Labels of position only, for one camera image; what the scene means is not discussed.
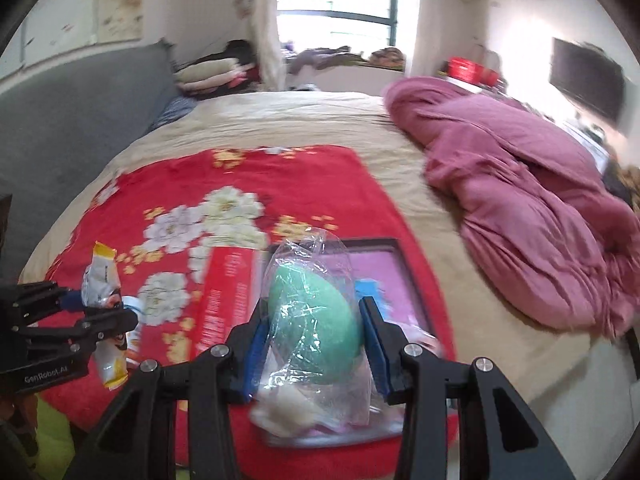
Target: television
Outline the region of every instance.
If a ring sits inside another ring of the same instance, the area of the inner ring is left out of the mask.
[[[620,65],[597,48],[554,38],[549,82],[613,125],[618,123],[625,102],[625,78]]]

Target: gray headboard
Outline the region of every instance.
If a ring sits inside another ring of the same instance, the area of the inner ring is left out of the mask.
[[[0,94],[0,194],[14,196],[0,281],[15,281],[66,206],[178,95],[169,49],[97,54]]]

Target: window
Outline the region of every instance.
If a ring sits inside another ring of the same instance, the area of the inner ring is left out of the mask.
[[[398,0],[278,0],[280,41],[306,48],[349,45],[354,53],[396,43]]]

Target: red toothpaste box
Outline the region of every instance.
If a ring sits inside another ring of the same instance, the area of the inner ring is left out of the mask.
[[[191,339],[193,359],[226,341],[236,325],[249,321],[260,298],[262,252],[214,247]]]

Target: pink blanket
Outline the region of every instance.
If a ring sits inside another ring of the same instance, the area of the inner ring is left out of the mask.
[[[428,183],[457,197],[469,252],[513,306],[561,330],[629,328],[640,221],[605,191],[584,147],[517,106],[436,78],[392,84],[385,105],[429,150]]]

